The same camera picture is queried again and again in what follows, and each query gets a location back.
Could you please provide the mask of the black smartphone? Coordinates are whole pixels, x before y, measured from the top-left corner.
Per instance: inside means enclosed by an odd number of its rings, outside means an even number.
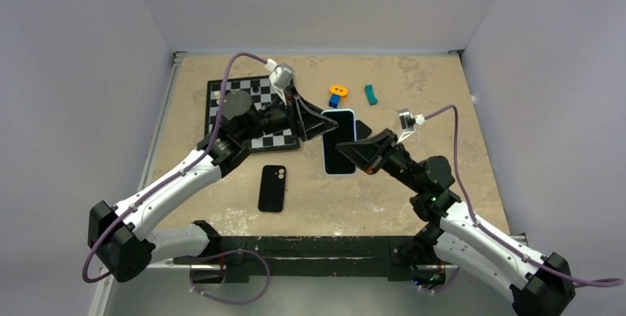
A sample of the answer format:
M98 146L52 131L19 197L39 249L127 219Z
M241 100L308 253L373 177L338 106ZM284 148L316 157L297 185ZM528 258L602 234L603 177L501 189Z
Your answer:
M371 136L373 130L361 120L355 121L356 138L364 140Z

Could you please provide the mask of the phone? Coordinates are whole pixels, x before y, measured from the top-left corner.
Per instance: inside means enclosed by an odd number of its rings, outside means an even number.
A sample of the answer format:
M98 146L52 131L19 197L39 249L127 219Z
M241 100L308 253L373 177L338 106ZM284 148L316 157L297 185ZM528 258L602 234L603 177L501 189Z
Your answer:
M325 133L322 137L324 172L330 176L354 174L357 170L356 166L337 150L337 145L356 140L355 113L351 109L328 109L322 114L338 124L336 129Z

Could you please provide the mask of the black phone case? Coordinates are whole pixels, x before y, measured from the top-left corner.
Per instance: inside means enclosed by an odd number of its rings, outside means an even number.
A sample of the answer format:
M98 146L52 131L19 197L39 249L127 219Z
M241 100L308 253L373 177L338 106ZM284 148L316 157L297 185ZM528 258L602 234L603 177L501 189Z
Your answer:
M258 209L264 213L283 211L286 193L286 167L265 165L261 172Z

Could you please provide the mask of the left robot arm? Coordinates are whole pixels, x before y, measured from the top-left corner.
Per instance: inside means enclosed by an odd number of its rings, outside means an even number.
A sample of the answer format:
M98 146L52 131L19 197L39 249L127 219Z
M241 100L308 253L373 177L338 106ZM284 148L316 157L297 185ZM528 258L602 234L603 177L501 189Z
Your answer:
M249 155L247 140L286 129L301 141L310 141L338 127L321 109L297 92L257 109L251 95L234 91L220 97L213 130L175 168L133 196L113 206L101 201L89 212L89 254L83 279L97 257L116 281L139 275L163 250L150 241L154 228L171 212L203 188L225 178Z

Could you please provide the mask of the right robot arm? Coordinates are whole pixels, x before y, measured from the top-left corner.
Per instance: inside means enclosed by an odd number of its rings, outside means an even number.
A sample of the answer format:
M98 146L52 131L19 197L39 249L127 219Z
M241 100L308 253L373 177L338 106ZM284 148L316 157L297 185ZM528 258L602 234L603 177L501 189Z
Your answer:
M361 171L384 171L415 192L410 199L426 226L416 235L414 251L425 262L436 258L455 264L507 299L516 315L561 315L575 296L568 262L514 240L479 216L451 191L447 158L415 161L396 135L385 129L337 150Z

